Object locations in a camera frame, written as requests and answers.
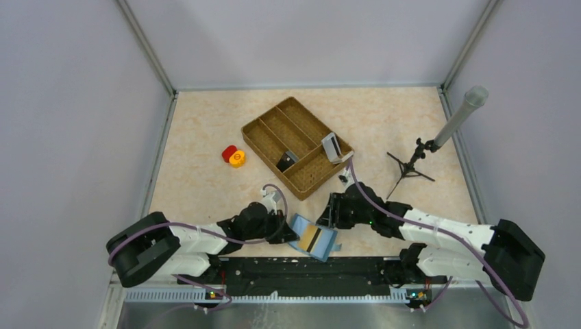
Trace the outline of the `gold credit card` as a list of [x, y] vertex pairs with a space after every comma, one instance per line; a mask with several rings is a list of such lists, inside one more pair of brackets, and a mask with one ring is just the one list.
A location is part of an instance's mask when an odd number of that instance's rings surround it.
[[319, 226], [309, 224], [301, 233], [300, 240], [297, 242], [297, 247], [308, 253], [312, 253], [322, 230]]

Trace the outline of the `blue card holder wallet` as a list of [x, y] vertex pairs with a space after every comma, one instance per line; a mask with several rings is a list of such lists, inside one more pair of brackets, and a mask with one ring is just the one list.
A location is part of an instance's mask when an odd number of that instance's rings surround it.
[[290, 228], [299, 237], [288, 243], [290, 247], [311, 258], [326, 262], [332, 252], [341, 250], [342, 245], [336, 242], [336, 230], [315, 224], [298, 213], [291, 219]]

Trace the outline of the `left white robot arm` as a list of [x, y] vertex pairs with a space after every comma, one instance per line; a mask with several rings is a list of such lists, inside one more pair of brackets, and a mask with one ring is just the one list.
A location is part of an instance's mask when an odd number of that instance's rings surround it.
[[298, 238], [281, 210], [252, 202], [238, 215], [202, 226], [170, 222], [162, 212], [153, 212], [113, 236], [106, 250], [108, 264], [123, 287], [175, 274], [211, 283], [220, 272], [212, 257], [231, 254], [244, 245], [276, 245]]

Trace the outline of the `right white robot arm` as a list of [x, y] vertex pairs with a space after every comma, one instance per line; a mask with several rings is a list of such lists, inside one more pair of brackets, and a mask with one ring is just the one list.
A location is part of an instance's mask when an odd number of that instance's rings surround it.
[[372, 188], [352, 184], [331, 193], [317, 224], [349, 230], [368, 224], [380, 236], [410, 243], [401, 272], [410, 282], [447, 276], [492, 284], [516, 300], [532, 300], [545, 253], [514, 222], [461, 223], [401, 202], [384, 201]]

